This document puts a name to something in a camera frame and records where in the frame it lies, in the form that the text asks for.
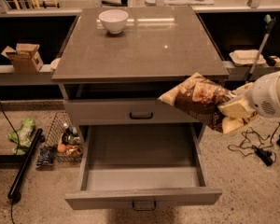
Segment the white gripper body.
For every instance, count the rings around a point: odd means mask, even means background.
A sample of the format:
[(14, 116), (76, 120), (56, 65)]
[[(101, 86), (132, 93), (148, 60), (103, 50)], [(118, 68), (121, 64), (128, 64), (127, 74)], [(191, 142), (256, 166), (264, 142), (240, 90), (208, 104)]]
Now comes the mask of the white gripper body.
[(280, 117), (277, 97), (277, 81), (280, 72), (271, 73), (256, 80), (246, 94), (249, 105), (265, 118)]

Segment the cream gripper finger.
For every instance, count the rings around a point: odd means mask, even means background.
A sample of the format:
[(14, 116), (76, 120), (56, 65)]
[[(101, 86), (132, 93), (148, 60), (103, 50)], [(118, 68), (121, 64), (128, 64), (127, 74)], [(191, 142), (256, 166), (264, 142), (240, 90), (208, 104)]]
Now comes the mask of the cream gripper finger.
[(259, 116), (256, 115), (251, 118), (229, 118), (225, 117), (222, 120), (222, 130), (224, 134), (237, 133), (248, 128), (250, 124), (257, 119)]
[(232, 98), (217, 107), (224, 116), (229, 118), (250, 118), (255, 115), (255, 109), (243, 95)]

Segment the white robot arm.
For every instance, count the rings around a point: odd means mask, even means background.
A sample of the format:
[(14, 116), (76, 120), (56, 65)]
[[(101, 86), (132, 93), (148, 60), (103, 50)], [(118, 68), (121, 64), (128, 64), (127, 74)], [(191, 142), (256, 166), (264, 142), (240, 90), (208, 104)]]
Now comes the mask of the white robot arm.
[(223, 114), (224, 133), (241, 131), (258, 116), (280, 118), (280, 71), (264, 75), (231, 93), (231, 99), (218, 106)]

